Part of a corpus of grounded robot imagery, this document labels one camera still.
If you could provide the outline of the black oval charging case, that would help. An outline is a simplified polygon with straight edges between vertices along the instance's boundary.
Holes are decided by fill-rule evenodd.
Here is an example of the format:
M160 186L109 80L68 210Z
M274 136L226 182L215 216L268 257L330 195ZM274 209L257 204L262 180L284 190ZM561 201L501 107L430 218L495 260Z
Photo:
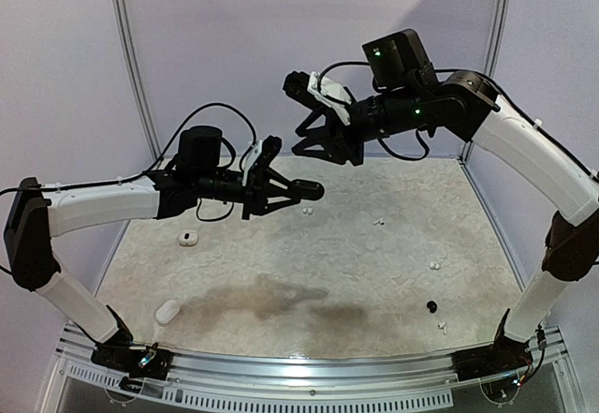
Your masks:
M290 183L290 191L294 197L317 201L324 197L325 187L319 182L296 179Z

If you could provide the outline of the black earbud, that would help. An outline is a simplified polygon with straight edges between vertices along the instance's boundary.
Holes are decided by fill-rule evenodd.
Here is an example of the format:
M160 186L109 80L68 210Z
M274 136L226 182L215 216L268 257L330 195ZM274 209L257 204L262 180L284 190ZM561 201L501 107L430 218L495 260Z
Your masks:
M431 314L436 313L438 310L438 305L435 301L428 301L426 307Z

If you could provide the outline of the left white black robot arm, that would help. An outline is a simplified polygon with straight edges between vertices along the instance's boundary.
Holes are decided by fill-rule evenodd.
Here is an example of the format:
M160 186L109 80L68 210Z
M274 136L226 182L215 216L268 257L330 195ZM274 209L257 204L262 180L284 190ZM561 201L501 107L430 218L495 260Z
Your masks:
M81 186L22 180L4 229L8 273L21 288L45 298L75 322L120 370L139 362L139 350L118 315L93 296L61 264L51 241L69 232L133 219L178 216L204 199L238 203L242 218L262 216L302 199L319 198L320 184L289 181L270 166L282 142L269 136L250 150L246 167L220 163L225 139L199 125L179 137L177 154L159 170Z

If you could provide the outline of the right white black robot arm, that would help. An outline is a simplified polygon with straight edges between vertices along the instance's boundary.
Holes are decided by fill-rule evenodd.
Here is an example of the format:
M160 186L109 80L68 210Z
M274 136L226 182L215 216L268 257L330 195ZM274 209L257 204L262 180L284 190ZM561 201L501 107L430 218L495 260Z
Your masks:
M488 368L502 372L566 287L598 261L598 176L489 77L450 69L439 80L416 31L378 38L363 51L375 93L360 101L326 71L286 76L285 94L310 112L297 127L294 155L358 166L369 141L408 131L423 139L444 128L495 155L555 207L540 267L484 352Z

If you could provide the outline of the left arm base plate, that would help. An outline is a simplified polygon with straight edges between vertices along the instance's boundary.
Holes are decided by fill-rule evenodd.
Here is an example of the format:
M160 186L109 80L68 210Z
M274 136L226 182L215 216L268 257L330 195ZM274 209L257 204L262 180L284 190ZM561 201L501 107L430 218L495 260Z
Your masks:
M127 373L130 378L166 380L172 364L172 351L153 345L134 345L127 341L96 344L91 362Z

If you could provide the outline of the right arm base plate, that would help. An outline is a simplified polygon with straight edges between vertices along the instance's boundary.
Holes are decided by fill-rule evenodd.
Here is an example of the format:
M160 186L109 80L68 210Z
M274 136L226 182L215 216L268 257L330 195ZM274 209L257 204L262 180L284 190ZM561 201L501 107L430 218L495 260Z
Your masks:
M527 347L506 350L487 345L455 351L451 354L451 362L458 380L466 381L528 368L533 355Z

